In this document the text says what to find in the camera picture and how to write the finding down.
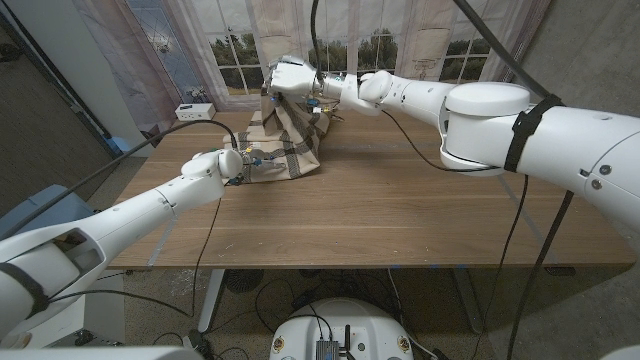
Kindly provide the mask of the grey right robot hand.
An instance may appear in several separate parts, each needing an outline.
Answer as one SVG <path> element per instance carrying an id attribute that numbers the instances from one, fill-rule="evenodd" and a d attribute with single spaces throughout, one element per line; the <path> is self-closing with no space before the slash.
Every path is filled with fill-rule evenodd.
<path id="1" fill-rule="evenodd" d="M 322 75 L 309 62 L 291 55 L 284 55 L 269 63 L 265 80 L 270 94 L 309 96 L 323 91 Z"/>

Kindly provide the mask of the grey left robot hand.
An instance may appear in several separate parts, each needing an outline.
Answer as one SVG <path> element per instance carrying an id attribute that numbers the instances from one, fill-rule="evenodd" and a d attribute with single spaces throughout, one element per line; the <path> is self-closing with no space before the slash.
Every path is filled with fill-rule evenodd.
<path id="1" fill-rule="evenodd" d="M 281 170 L 286 167 L 284 163 L 275 161 L 274 157 L 259 148 L 246 148 L 241 151 L 241 155 L 244 166 L 249 169 L 266 172 L 269 170 Z"/>

